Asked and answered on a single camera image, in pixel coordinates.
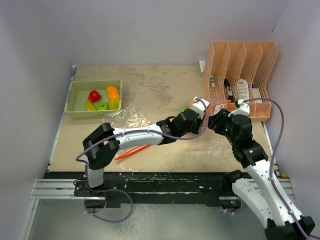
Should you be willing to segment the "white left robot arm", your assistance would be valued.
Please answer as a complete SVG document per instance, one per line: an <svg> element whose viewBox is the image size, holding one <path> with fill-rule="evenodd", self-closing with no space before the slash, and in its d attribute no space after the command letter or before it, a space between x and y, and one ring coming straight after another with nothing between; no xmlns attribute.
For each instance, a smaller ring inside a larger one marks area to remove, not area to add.
<svg viewBox="0 0 320 240"><path fill-rule="evenodd" d="M88 160L85 190L91 196L101 194L104 168L117 152L143 145L167 145L188 133L199 134L205 113L204 110L187 108L176 117L170 116L146 127L130 129L112 128L108 122L101 124L82 142Z"/></svg>

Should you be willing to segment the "red fake strawberry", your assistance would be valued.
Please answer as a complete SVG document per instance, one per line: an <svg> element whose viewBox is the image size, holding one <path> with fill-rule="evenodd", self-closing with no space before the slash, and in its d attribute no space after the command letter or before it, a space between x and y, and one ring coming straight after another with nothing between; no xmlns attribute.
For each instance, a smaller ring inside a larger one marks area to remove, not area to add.
<svg viewBox="0 0 320 240"><path fill-rule="evenodd" d="M96 90L92 90L90 93L89 93L89 96L87 98L87 101L88 102L91 102L91 103L95 103L97 101L99 101L101 99L101 95L99 94L98 91Z"/></svg>

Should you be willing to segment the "green fake custard apple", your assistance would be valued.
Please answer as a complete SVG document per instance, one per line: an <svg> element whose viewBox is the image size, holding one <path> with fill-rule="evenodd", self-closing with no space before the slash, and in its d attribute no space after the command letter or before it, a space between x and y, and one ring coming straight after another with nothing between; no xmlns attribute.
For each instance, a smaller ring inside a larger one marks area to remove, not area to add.
<svg viewBox="0 0 320 240"><path fill-rule="evenodd" d="M96 109L97 109L98 111L107 111L107 110L110 109L110 106L109 106L109 104L108 104L107 102L103 101L103 102L100 102L100 103L97 105Z"/></svg>

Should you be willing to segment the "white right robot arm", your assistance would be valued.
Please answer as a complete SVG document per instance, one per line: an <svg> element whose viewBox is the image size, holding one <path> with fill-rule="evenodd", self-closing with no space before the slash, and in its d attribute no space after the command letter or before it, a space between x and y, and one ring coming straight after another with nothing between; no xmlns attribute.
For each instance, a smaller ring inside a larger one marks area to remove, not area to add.
<svg viewBox="0 0 320 240"><path fill-rule="evenodd" d="M253 139L251 119L223 108L209 117L208 127L227 138L235 159L257 185L252 187L243 173L235 170L225 175L223 192L236 194L245 202L260 220L268 240L309 239L315 222L304 216L284 191L265 150Z"/></svg>

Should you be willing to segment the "yellow fake starfruit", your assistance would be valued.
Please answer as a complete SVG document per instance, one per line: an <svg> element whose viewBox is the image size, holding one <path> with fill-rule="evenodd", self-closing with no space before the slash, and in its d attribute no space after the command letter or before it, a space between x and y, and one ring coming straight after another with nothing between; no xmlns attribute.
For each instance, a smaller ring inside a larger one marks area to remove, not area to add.
<svg viewBox="0 0 320 240"><path fill-rule="evenodd" d="M111 98L109 100L109 109L118 110L120 106L120 100L118 98Z"/></svg>

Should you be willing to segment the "clear zip bag orange seal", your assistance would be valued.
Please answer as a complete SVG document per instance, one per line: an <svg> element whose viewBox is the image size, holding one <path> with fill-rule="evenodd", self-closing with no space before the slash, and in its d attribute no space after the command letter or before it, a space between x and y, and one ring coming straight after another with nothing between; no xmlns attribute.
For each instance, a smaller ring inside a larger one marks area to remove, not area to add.
<svg viewBox="0 0 320 240"><path fill-rule="evenodd" d="M129 105L121 110L110 113L102 118L102 123L110 123L111 127L117 129L116 132L130 132L132 129L146 129L151 125L149 119L145 116L142 110L136 105ZM119 151L115 154L115 161L124 160L134 154L146 149L150 145L140 144L134 140L133 145L129 143L130 137L137 139L140 135L146 132L135 132L132 134L121 135L120 138L124 139L125 144L122 144Z"/></svg>

